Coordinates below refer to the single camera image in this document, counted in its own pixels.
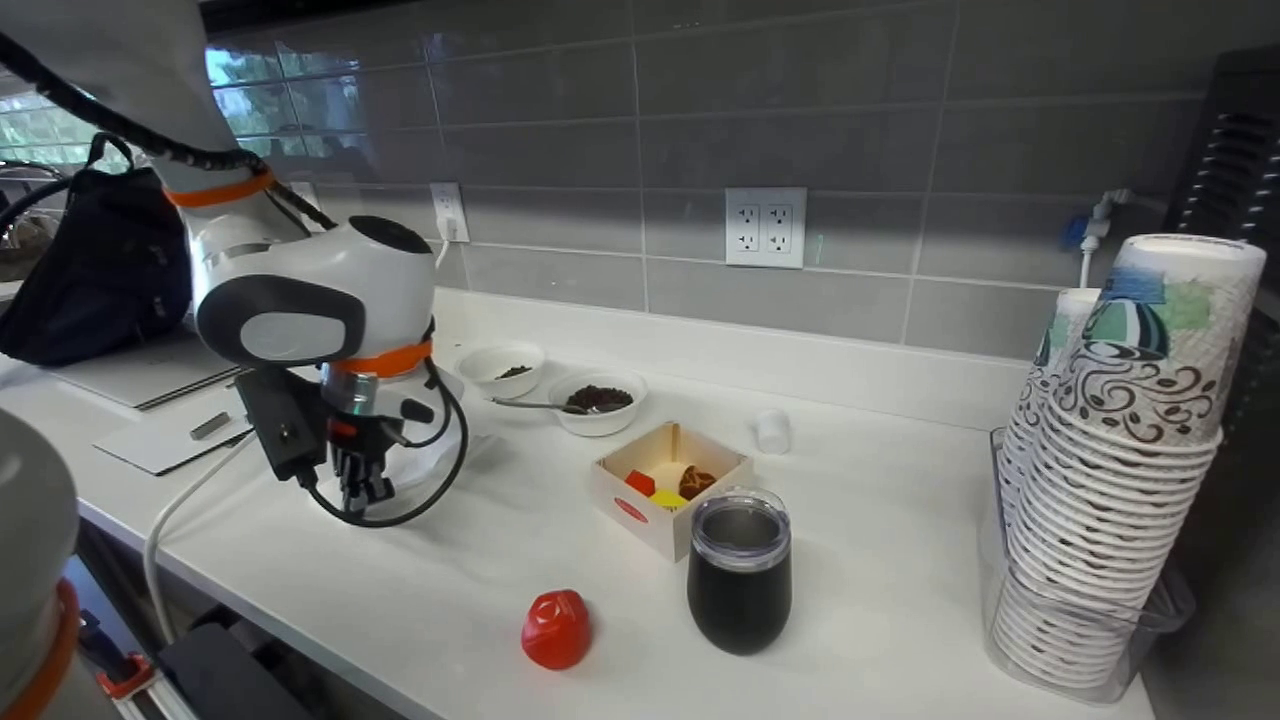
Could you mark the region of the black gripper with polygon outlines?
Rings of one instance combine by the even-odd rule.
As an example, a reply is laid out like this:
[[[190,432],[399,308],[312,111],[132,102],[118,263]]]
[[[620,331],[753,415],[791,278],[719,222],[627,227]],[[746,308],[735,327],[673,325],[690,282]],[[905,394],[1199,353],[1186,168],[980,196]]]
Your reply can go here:
[[[362,520],[362,466],[371,466],[371,504],[396,494],[389,474],[393,447],[420,447],[439,432],[439,394],[422,367],[409,376],[319,372],[319,401],[327,412],[332,466],[342,492],[342,514]]]

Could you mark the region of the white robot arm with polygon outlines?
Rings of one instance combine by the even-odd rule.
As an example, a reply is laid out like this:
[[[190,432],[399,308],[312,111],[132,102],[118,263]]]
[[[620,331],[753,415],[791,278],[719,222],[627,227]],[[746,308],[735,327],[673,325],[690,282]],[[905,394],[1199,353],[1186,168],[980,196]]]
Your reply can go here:
[[[132,145],[190,231],[190,325],[235,367],[274,474],[393,529],[443,501],[468,420],[431,360],[434,248],[336,220],[245,148],[210,99],[201,0],[0,0],[0,59]]]

